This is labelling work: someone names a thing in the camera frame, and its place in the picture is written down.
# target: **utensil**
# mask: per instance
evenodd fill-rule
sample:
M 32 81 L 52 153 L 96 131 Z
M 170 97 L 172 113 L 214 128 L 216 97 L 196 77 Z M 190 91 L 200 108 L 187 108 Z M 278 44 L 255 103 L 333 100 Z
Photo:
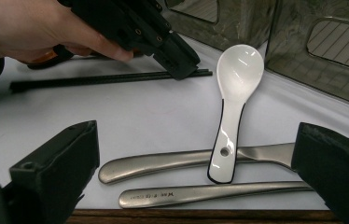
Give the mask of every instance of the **utensil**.
M 209 179 L 215 183 L 230 183 L 233 179 L 242 111 L 261 81 L 263 71 L 261 55 L 247 45 L 225 50 L 218 60 L 216 72 L 223 110 L 207 172 Z
M 129 189 L 119 195 L 119 205 L 122 208 L 146 208 L 178 203 L 192 203 L 225 197 L 294 190 L 313 189 L 302 181 Z
M 237 162 L 273 162 L 291 169 L 294 143 L 238 147 Z M 171 169 L 188 168 L 209 164 L 212 150 L 180 151 L 132 156 L 108 161 L 99 170 L 99 180 L 104 184 L 115 184 L 120 181 L 141 175 L 150 175 Z

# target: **spoon bowl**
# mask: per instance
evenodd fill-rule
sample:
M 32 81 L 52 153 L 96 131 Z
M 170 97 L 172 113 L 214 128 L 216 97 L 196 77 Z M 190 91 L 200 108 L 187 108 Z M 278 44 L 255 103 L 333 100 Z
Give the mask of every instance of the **spoon bowl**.
M 225 50 L 218 60 L 216 74 L 223 110 L 208 169 L 208 177 L 215 183 L 228 184 L 233 179 L 244 104 L 257 88 L 263 72 L 261 55 L 247 45 L 236 45 Z

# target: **hole in spoon handle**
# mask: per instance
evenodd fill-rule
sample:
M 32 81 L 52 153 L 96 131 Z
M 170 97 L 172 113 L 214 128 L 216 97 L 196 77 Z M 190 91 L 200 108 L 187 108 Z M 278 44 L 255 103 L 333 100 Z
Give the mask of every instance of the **hole in spoon handle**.
M 243 108 L 243 102 L 223 100 L 221 123 L 207 172 L 209 179 L 215 183 L 229 184 L 232 182 L 236 162 L 239 123 Z

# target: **knife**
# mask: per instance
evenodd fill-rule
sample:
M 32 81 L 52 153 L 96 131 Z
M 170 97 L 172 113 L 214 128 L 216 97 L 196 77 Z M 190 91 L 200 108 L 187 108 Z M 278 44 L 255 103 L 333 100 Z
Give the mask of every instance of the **knife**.
M 119 206 L 122 208 L 146 208 L 169 204 L 192 203 L 217 198 L 294 190 L 313 189 L 302 181 L 129 189 L 119 195 Z
M 294 143 L 238 147 L 237 162 L 273 162 L 290 170 Z M 99 171 L 99 180 L 114 184 L 141 175 L 150 175 L 170 169 L 208 165 L 212 150 L 180 151 L 147 154 L 107 162 Z

